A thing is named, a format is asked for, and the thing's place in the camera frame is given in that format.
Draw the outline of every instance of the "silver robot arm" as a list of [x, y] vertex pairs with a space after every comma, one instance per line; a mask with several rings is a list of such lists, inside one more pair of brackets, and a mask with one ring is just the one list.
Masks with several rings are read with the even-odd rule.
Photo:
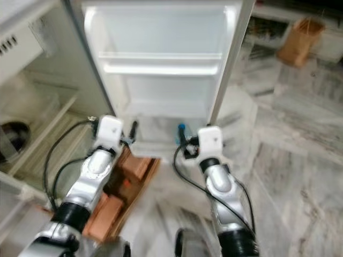
[[259, 256], [255, 233], [250, 228], [238, 194], [239, 183], [228, 165], [220, 163], [223, 150], [221, 129], [217, 126], [198, 131], [199, 155], [196, 158], [205, 178], [208, 192], [222, 200], [233, 211], [210, 197], [214, 228], [223, 257]]
[[93, 154], [83, 162], [79, 178], [50, 222], [21, 252], [20, 257], [74, 256], [82, 230], [121, 151], [122, 128], [122, 121], [113, 116], [105, 115], [99, 119]]

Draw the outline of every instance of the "wooden basket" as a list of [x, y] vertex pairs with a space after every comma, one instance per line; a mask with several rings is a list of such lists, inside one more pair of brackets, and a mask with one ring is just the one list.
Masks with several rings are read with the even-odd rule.
[[325, 26], [313, 18], [297, 21], [277, 57], [284, 63], [302, 67], [308, 59], [311, 47], [318, 41]]
[[159, 159], [134, 157], [125, 147], [83, 235], [99, 243], [115, 240], [159, 163]]

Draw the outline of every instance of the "black cable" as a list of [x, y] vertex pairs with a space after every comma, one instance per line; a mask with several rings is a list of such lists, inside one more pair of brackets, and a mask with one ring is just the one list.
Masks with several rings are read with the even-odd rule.
[[54, 201], [54, 204], [55, 206], [56, 205], [56, 199], [57, 199], [57, 183], [58, 183], [58, 179], [60, 177], [60, 175], [62, 174], [62, 171], [67, 167], [69, 166], [70, 164], [73, 164], [73, 163], [77, 163], [77, 162], [81, 162], [81, 161], [84, 161], [88, 158], [88, 156], [86, 157], [83, 157], [83, 158], [78, 158], [78, 159], [74, 159], [74, 160], [71, 160], [67, 163], [64, 163], [62, 165], [62, 167], [58, 170], [56, 176], [55, 176], [55, 179], [54, 179], [54, 183], [53, 183], [53, 189], [52, 189], [52, 192], [53, 192], [53, 195], [52, 195], [52, 198], [53, 198], [53, 201]]
[[47, 154], [47, 157], [46, 157], [46, 160], [45, 160], [45, 163], [44, 163], [44, 170], [43, 170], [43, 188], [44, 188], [44, 192], [45, 194], [47, 195], [49, 201], [50, 201], [50, 204], [51, 204], [51, 207], [53, 208], [54, 211], [57, 210], [57, 207], [55, 205], [55, 202], [53, 200], [53, 196], [50, 194], [49, 192], [49, 185], [48, 185], [48, 167], [49, 167], [49, 161], [50, 161], [50, 158], [51, 158], [51, 155], [54, 151], [54, 149], [56, 148], [56, 146], [73, 130], [75, 129], [76, 127], [78, 127], [79, 125], [83, 125], [83, 124], [87, 124], [87, 123], [90, 123], [89, 120], [83, 120], [81, 122], [77, 122], [75, 123], [73, 126], [71, 126], [67, 131], [65, 131], [62, 136], [60, 136], [60, 138], [57, 139], [57, 141], [53, 144], [53, 146], [50, 148], [48, 154]]
[[173, 168], [174, 171], [176, 172], [176, 174], [181, 177], [182, 179], [184, 179], [186, 182], [188, 182], [189, 184], [191, 184], [192, 186], [196, 187], [197, 189], [203, 191], [208, 197], [212, 198], [213, 200], [221, 203], [222, 205], [224, 205], [229, 211], [231, 211], [246, 227], [246, 229], [248, 229], [252, 235], [255, 236], [255, 232], [254, 230], [250, 227], [250, 225], [243, 219], [243, 217], [238, 214], [235, 210], [233, 210], [227, 203], [225, 203], [223, 200], [221, 200], [220, 198], [212, 195], [206, 188], [203, 188], [202, 186], [198, 185], [196, 182], [194, 182], [193, 180], [189, 179], [188, 177], [186, 177], [183, 173], [181, 173], [176, 165], [176, 159], [177, 159], [177, 155], [178, 152], [186, 147], [189, 144], [189, 142], [179, 145], [178, 148], [175, 150], [174, 153], [174, 158], [173, 158]]
[[123, 144], [123, 145], [125, 145], [126, 147], [128, 147], [128, 148], [130, 149], [129, 144], [128, 144], [126, 141], [120, 140], [120, 143]]
[[253, 232], [256, 234], [256, 228], [255, 228], [255, 217], [253, 216], [253, 210], [252, 210], [252, 204], [251, 204], [251, 199], [248, 193], [248, 190], [245, 188], [244, 184], [242, 182], [240, 182], [238, 179], [236, 179], [237, 184], [241, 187], [241, 189], [243, 190], [245, 197], [247, 198], [248, 204], [249, 204], [249, 210], [250, 210], [250, 219], [251, 219], [251, 226], [252, 226], [252, 230]]

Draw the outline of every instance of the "marble floor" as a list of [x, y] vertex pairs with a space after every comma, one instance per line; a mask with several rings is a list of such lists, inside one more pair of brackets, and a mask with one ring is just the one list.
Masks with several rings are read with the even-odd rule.
[[[343, 112], [333, 92], [343, 79], [321, 65], [310, 60], [299, 73], [274, 57], [250, 62], [220, 110], [224, 156], [250, 192], [263, 257], [343, 256]], [[196, 169], [188, 175], [202, 180]], [[173, 256], [176, 231], [193, 228], [219, 256], [210, 220], [206, 197], [166, 164], [121, 235], [133, 256]]]
[[[167, 172], [172, 171], [160, 170], [121, 232], [133, 256], [174, 256], [179, 228], [205, 235], [213, 256], [219, 256], [207, 212], [196, 211], [209, 208], [205, 197], [200, 192], [187, 195], [189, 185], [167, 180], [174, 176]], [[244, 181], [252, 198], [261, 256], [343, 256], [341, 165], [261, 143]]]

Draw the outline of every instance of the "refrigerator door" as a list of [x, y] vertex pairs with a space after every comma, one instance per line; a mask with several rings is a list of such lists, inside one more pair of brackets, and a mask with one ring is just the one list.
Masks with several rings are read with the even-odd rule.
[[253, 1], [84, 1], [87, 42], [139, 156], [171, 157], [177, 127], [214, 123]]

